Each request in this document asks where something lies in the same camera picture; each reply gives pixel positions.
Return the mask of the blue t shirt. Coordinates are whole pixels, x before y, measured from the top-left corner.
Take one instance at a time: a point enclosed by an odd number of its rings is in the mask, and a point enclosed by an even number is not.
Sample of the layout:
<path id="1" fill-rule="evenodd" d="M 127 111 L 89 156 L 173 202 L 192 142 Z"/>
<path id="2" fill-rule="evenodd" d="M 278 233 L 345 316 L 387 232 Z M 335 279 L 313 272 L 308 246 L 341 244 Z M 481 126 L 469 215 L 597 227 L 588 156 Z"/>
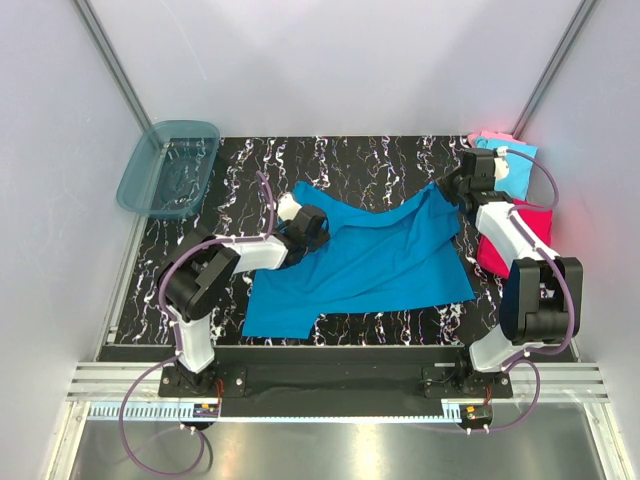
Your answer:
<path id="1" fill-rule="evenodd" d="M 329 241 L 298 264 L 259 270 L 242 333 L 306 339 L 320 315 L 395 312 L 475 295 L 453 239 L 458 210 L 430 183 L 392 210 L 373 213 L 300 182 L 294 198 L 323 210 Z"/>

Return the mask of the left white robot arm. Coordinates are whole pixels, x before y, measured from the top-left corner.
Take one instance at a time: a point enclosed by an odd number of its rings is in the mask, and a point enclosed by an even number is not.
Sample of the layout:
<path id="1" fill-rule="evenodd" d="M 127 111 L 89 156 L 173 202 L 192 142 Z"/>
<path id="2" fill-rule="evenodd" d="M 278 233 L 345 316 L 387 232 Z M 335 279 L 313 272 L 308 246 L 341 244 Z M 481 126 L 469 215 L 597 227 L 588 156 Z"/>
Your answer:
<path id="1" fill-rule="evenodd" d="M 216 236 L 196 228 L 158 274 L 160 308 L 168 315 L 176 340 L 175 376 L 168 384 L 179 392 L 203 396 L 222 390 L 209 339 L 209 316 L 231 278 L 292 267 L 330 239 L 324 211 L 289 197 L 269 220 L 269 230 L 257 236 Z"/>

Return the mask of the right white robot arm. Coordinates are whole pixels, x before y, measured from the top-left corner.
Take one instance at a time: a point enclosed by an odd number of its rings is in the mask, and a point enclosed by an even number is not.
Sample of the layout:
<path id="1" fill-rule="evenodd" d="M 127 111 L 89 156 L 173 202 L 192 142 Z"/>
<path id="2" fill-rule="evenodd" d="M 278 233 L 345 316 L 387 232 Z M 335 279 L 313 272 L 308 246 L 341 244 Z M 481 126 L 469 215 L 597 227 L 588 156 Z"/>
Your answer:
<path id="1" fill-rule="evenodd" d="M 470 148 L 436 185 L 509 268 L 499 323 L 458 356 L 448 384 L 478 397 L 530 355 L 564 352 L 580 327 L 583 266 L 547 246 L 522 219 L 523 206 L 497 189 L 509 173 L 511 149 Z"/>

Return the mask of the pink folded shirt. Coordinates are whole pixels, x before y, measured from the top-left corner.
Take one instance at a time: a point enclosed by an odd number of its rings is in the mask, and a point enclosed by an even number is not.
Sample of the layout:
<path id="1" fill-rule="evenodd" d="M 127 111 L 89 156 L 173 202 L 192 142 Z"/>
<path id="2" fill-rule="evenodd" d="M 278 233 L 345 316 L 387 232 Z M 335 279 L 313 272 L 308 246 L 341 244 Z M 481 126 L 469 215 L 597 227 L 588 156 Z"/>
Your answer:
<path id="1" fill-rule="evenodd" d="M 514 139 L 513 136 L 510 134 L 493 132 L 489 130 L 481 130 L 476 133 L 471 133 L 467 136 L 467 141 L 470 144 L 475 145 L 478 138 L 484 138 L 487 140 L 496 139 L 496 140 L 503 140 L 503 141 L 509 141 L 509 142 L 516 142 L 516 139 Z"/>

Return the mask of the light blue folded shirt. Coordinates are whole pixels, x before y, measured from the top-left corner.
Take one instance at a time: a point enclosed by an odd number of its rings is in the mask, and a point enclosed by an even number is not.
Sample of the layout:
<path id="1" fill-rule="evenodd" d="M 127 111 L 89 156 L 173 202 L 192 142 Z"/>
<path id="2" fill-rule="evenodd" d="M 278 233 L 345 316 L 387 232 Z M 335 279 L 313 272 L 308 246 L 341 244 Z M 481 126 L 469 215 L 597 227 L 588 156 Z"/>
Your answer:
<path id="1" fill-rule="evenodd" d="M 506 147 L 507 149 L 523 153 L 529 157 L 535 158 L 538 148 L 526 143 L 509 139 L 499 139 L 478 136 L 473 145 L 477 148 L 497 149 Z M 496 182 L 495 190 L 507 193 L 511 198 L 524 201 L 526 199 L 531 170 L 533 163 L 517 154 L 508 153 L 506 161 L 509 166 L 509 174 L 505 179 Z"/>

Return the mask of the red folded shirt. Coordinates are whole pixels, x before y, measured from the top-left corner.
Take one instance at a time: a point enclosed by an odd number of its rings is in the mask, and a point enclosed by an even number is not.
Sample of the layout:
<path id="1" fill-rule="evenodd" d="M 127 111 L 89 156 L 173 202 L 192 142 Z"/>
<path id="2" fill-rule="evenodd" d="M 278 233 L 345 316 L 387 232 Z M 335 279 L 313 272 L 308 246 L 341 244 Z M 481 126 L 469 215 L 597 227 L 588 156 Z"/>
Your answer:
<path id="1" fill-rule="evenodd" d="M 475 227 L 481 234 L 476 255 L 478 264 L 497 276 L 507 278 L 515 260 L 543 260 L 538 250 L 555 259 L 550 247 L 551 211 L 534 210 L 534 205 L 517 200 L 491 202 L 479 208 Z"/>

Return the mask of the teal plastic bin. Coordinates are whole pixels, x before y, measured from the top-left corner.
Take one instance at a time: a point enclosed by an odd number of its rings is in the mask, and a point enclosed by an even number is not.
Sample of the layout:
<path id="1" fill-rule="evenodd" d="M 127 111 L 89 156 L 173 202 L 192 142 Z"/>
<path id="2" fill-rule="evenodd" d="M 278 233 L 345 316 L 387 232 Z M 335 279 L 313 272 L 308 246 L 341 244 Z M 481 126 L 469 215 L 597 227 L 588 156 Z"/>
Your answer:
<path id="1" fill-rule="evenodd" d="M 185 219 L 204 200 L 220 145 L 219 130 L 196 120 L 167 120 L 147 129 L 116 193 L 118 205 L 145 218 Z"/>

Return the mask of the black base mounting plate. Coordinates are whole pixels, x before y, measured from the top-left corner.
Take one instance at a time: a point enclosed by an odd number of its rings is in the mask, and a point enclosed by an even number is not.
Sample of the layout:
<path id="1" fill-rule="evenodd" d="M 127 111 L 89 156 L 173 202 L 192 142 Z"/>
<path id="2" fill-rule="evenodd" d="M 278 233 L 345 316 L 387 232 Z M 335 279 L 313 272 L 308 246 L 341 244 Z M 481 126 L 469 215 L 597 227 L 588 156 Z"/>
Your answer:
<path id="1" fill-rule="evenodd" d="M 462 403 L 513 396 L 508 376 L 478 397 L 448 384 L 462 347 L 218 347 L 216 374 L 222 390 L 181 393 L 168 384 L 174 365 L 163 368 L 162 397 L 199 402 L 222 398 L 242 409 L 309 413 L 425 413 L 443 400 Z"/>

